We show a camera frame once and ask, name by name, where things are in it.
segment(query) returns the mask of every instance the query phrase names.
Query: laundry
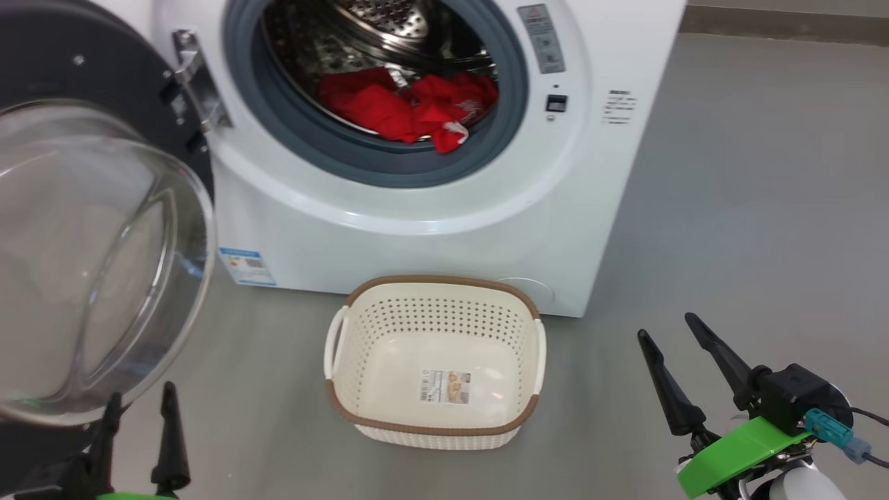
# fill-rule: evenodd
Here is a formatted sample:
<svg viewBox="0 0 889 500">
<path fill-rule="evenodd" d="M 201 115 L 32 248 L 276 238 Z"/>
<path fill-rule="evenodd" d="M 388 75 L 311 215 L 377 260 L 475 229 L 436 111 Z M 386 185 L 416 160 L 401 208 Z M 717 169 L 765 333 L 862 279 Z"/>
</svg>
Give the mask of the laundry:
<svg viewBox="0 0 889 500">
<path fill-rule="evenodd" d="M 416 142 L 428 135 L 439 153 L 457 149 L 468 127 L 497 102 L 490 77 L 426 75 L 399 89 L 385 68 L 324 75 L 318 98 L 343 118 L 389 141 Z"/>
</svg>

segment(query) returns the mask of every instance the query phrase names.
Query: floor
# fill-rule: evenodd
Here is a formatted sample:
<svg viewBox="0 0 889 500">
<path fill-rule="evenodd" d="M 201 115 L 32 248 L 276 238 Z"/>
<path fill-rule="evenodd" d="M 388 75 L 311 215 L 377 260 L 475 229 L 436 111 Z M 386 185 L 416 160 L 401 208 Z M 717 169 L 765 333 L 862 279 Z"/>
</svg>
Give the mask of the floor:
<svg viewBox="0 0 889 500">
<path fill-rule="evenodd" d="M 180 387 L 189 500 L 684 498 L 637 347 L 647 328 L 722 431 L 731 393 L 683 322 L 694 311 L 750 365 L 808 367 L 889 415 L 889 50 L 684 35 L 669 64 L 584 319 L 547 318 L 540 405 L 489 452 L 380 444 L 333 410 L 324 332 L 342 298 L 235 286 L 218 273 L 167 373 Z M 116 442 L 115 485 L 150 492 L 160 389 Z M 856 425 L 889 458 L 889 432 Z M 886 471 L 829 445 L 850 498 Z"/>
</svg>

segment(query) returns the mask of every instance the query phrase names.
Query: green plastic bracket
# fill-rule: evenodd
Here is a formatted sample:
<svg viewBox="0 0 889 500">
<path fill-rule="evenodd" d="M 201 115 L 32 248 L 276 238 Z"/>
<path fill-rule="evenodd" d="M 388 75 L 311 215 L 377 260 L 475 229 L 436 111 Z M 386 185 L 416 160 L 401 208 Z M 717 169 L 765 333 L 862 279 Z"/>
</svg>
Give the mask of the green plastic bracket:
<svg viewBox="0 0 889 500">
<path fill-rule="evenodd" d="M 171 500 L 166 496 L 143 495 L 141 493 L 129 493 L 120 491 L 96 496 L 96 500 Z"/>
<path fill-rule="evenodd" d="M 695 455 L 679 472 L 679 485 L 689 498 L 697 498 L 811 435 L 791 438 L 758 416 Z"/>
</svg>

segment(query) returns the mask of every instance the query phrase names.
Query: blue cable connector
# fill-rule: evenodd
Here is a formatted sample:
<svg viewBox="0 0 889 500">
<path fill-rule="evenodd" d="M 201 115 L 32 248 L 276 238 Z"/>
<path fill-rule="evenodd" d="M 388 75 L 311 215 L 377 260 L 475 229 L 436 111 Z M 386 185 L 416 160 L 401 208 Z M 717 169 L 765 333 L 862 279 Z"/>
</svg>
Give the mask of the blue cable connector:
<svg viewBox="0 0 889 500">
<path fill-rule="evenodd" d="M 805 429 L 819 440 L 827 441 L 842 449 L 843 453 L 856 464 L 864 464 L 867 461 L 864 454 L 870 453 L 870 443 L 856 438 L 852 429 L 818 408 L 812 408 L 805 413 Z"/>
</svg>

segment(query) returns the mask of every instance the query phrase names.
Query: washing machine door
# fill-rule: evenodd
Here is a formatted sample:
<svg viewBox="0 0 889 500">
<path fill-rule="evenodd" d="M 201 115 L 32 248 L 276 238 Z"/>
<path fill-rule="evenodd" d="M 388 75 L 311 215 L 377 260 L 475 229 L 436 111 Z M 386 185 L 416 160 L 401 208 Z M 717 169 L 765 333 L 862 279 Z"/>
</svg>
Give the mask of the washing machine door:
<svg viewBox="0 0 889 500">
<path fill-rule="evenodd" d="M 176 70 L 78 0 L 0 3 L 0 423 L 145 391 L 212 274 L 212 172 Z"/>
</svg>

